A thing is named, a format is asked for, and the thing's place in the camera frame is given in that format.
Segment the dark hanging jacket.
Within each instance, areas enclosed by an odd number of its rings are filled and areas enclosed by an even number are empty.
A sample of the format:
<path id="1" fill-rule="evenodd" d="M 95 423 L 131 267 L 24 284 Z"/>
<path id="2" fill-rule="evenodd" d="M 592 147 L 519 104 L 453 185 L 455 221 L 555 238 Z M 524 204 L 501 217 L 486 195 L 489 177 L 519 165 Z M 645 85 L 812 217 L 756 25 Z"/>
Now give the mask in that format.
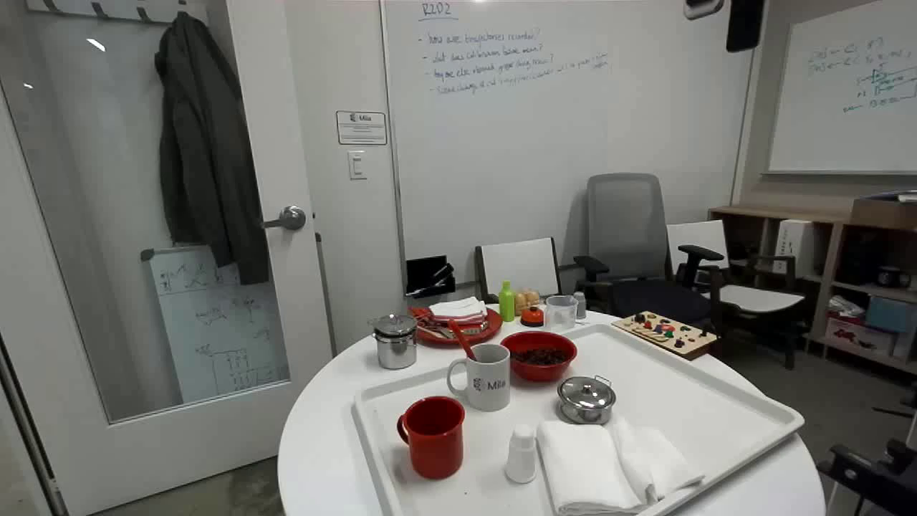
<path id="1" fill-rule="evenodd" d="M 208 28 L 178 15 L 161 38 L 161 195 L 170 235 L 205 243 L 243 284 L 269 277 L 257 179 L 237 73 Z"/>

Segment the grey office chair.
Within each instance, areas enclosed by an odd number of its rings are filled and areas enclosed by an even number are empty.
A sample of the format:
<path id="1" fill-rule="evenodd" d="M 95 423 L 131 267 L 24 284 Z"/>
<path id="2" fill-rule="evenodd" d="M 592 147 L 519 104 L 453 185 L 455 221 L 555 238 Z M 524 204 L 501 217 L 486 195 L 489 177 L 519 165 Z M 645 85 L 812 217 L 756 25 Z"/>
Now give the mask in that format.
<path id="1" fill-rule="evenodd" d="M 584 190 L 584 268 L 575 290 L 587 307 L 610 316 L 641 308 L 714 327 L 714 307 L 668 268 L 668 222 L 660 177 L 650 172 L 592 175 Z"/>

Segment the white glass door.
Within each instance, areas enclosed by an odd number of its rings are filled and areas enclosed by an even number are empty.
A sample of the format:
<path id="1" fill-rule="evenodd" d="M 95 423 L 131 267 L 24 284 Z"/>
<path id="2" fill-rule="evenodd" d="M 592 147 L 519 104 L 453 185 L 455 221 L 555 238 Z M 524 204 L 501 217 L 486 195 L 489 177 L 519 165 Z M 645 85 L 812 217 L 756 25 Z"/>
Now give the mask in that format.
<path id="1" fill-rule="evenodd" d="M 144 248 L 170 235 L 155 53 L 197 18 L 240 81 L 286 379 L 184 400 Z M 201 480 L 279 450 L 332 357 L 283 0 L 0 0 L 2 380 L 34 423 L 34 470 L 66 516 Z"/>

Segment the clear plastic cup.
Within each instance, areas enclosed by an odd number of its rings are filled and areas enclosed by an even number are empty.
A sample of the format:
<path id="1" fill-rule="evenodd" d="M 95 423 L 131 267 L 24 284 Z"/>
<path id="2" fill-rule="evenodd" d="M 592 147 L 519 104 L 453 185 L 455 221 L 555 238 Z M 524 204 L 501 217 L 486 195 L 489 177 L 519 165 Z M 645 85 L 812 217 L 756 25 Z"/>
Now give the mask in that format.
<path id="1" fill-rule="evenodd" d="M 546 298 L 546 327 L 569 329 L 575 323 L 579 300 L 574 296 L 551 296 Z"/>

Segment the white logo mug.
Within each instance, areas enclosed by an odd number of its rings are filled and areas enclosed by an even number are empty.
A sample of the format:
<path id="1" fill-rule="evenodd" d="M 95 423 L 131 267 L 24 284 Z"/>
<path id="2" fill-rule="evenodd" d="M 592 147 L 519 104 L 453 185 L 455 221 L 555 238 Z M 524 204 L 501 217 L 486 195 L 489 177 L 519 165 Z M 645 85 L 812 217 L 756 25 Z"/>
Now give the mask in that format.
<path id="1" fill-rule="evenodd" d="M 482 413 L 511 405 L 511 349 L 501 344 L 476 344 L 471 357 L 448 366 L 448 387 Z"/>

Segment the white chair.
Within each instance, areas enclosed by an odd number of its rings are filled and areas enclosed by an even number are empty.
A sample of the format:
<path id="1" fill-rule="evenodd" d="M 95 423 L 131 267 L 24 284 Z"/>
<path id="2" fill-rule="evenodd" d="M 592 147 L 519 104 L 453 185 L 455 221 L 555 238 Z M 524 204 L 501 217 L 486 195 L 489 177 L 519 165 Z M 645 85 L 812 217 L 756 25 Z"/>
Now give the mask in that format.
<path id="1" fill-rule="evenodd" d="M 501 284 L 538 296 L 559 291 L 555 243 L 551 238 L 485 243 L 479 261 L 482 284 L 489 298 L 498 296 Z"/>
<path id="2" fill-rule="evenodd" d="M 806 329 L 806 291 L 796 286 L 790 255 L 751 253 L 733 264 L 721 217 L 671 222 L 668 248 L 677 280 L 710 300 L 710 323 L 721 337 L 749 334 L 760 344 L 780 344 L 781 364 L 793 366 Z"/>

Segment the small leaning whiteboard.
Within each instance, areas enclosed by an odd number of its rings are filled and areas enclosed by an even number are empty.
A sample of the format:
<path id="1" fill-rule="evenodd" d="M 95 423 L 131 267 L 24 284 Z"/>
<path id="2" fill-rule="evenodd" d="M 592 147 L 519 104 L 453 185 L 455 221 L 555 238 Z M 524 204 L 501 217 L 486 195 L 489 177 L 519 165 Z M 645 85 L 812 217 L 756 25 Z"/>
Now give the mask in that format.
<path id="1" fill-rule="evenodd" d="M 273 284 L 243 284 L 205 245 L 144 248 L 184 400 L 286 379 Z"/>

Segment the white folded cloth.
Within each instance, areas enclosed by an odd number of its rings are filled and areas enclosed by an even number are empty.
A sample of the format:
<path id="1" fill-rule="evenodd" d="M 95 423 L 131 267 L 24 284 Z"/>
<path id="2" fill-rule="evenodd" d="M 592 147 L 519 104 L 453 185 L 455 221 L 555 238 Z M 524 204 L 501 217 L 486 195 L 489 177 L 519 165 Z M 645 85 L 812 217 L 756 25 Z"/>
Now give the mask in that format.
<path id="1" fill-rule="evenodd" d="M 627 419 L 545 420 L 538 455 L 555 516 L 637 516 L 706 478 L 663 429 Z"/>

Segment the wooden game board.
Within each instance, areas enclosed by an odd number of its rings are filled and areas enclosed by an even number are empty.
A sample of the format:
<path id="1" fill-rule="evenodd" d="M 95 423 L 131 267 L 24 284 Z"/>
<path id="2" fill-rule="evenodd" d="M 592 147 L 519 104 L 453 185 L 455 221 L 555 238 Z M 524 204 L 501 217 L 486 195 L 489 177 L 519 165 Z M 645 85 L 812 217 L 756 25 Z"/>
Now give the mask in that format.
<path id="1" fill-rule="evenodd" d="M 720 334 L 703 327 L 691 327 L 684 320 L 641 308 L 615 320 L 615 329 L 637 334 L 654 347 L 663 347 L 681 357 L 696 357 L 707 351 Z"/>

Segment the red bowl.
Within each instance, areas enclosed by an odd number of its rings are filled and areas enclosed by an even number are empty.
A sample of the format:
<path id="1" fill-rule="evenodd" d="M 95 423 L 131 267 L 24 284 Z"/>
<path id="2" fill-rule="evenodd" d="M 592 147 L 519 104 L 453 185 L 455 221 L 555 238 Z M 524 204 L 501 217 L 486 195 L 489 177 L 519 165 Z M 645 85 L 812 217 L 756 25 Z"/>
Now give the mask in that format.
<path id="1" fill-rule="evenodd" d="M 559 380 L 579 354 L 579 347 L 567 334 L 545 329 L 506 334 L 505 347 L 511 349 L 511 370 L 532 383 Z"/>

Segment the small steel lidded bowl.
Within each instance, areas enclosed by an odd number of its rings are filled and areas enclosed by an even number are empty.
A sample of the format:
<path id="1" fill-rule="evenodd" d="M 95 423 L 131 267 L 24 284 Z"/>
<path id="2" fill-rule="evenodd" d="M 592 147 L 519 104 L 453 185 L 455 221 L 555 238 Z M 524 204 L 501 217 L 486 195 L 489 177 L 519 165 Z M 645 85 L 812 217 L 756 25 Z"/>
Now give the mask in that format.
<path id="1" fill-rule="evenodd" d="M 574 423 L 605 423 L 615 405 L 614 387 L 597 376 L 569 376 L 555 393 L 561 416 Z"/>

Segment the white salt cellar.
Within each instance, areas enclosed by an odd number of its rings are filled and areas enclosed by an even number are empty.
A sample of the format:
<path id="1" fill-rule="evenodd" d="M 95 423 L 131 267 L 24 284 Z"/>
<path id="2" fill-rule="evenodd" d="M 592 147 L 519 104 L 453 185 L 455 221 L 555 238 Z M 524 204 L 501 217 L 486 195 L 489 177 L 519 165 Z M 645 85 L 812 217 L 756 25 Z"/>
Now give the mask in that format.
<path id="1" fill-rule="evenodd" d="M 505 475 L 514 483 L 529 483 L 536 475 L 536 429 L 532 426 L 515 426 L 506 448 Z"/>

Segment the steel lidded canister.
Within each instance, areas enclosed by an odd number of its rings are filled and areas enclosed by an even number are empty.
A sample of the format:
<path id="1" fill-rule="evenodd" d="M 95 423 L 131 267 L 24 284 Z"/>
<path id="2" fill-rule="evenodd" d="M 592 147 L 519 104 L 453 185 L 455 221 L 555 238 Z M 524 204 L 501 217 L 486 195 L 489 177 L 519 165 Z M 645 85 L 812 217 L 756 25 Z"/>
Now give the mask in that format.
<path id="1" fill-rule="evenodd" d="M 373 331 L 383 370 L 405 370 L 415 362 L 415 320 L 409 316 L 390 311 L 376 320 Z"/>

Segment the green bottle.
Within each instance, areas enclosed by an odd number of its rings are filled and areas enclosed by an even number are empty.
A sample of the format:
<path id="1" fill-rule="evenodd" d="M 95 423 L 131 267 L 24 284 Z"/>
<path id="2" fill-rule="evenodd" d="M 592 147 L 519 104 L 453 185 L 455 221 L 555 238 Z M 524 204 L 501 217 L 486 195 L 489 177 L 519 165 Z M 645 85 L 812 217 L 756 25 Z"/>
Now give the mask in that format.
<path id="1" fill-rule="evenodd" d="M 505 280 L 498 290 L 498 316 L 501 316 L 501 320 L 514 320 L 519 316 L 515 311 L 515 290 L 511 280 Z"/>

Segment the wooden shelf unit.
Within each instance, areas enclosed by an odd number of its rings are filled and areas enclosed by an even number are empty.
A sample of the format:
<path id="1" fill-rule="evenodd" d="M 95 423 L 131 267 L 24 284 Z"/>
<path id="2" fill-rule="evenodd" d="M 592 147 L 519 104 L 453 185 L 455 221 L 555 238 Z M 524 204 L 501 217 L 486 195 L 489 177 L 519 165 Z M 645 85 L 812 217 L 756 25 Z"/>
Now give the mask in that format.
<path id="1" fill-rule="evenodd" d="M 856 201 L 849 212 L 717 207 L 731 268 L 754 286 L 793 274 L 809 344 L 917 373 L 917 217 L 910 204 Z"/>

